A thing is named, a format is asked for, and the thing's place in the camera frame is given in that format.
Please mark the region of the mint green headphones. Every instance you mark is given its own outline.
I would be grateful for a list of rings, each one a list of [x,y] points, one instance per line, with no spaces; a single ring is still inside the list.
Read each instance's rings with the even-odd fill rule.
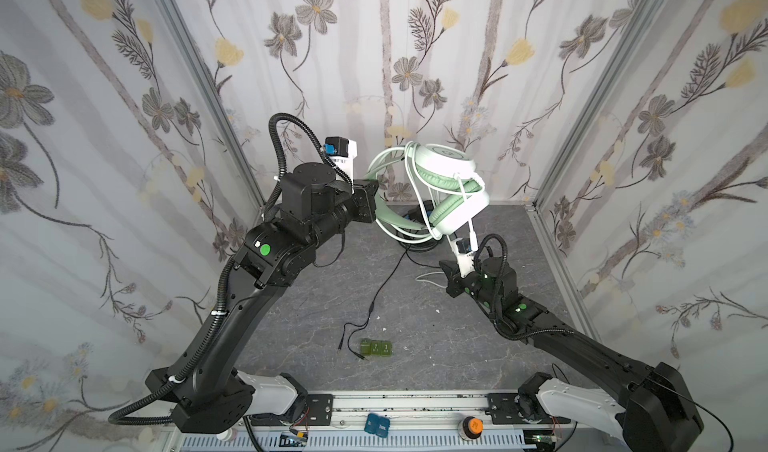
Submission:
[[[400,163],[411,186],[425,225],[410,222],[395,213],[382,193],[376,197],[375,223],[390,238],[416,244],[430,238],[440,240],[456,232],[490,204],[486,184],[475,161],[466,153],[441,144],[415,141],[391,147],[370,163],[366,177],[376,179],[385,169]],[[430,216],[425,202],[435,208]]]

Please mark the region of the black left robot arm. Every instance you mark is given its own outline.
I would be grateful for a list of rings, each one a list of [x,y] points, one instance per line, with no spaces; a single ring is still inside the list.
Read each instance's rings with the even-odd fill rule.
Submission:
[[[305,163],[279,182],[273,218],[251,229],[226,264],[213,312],[182,356],[152,371],[148,388],[174,403],[169,419],[183,433],[218,434],[245,416],[294,422],[306,390],[290,375],[249,375],[235,363],[259,322],[318,249],[352,222],[375,219],[375,179],[348,185],[328,165]]]

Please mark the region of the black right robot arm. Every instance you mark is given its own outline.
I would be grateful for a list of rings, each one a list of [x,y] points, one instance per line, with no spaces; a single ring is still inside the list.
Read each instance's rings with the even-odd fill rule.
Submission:
[[[661,362],[650,366],[575,330],[522,295],[516,272],[499,257],[463,273],[442,260],[451,297],[470,296],[497,333],[542,350],[593,383],[585,389],[537,372],[517,389],[515,417],[539,423],[558,417],[622,440],[632,451],[687,451],[704,430],[682,375]]]

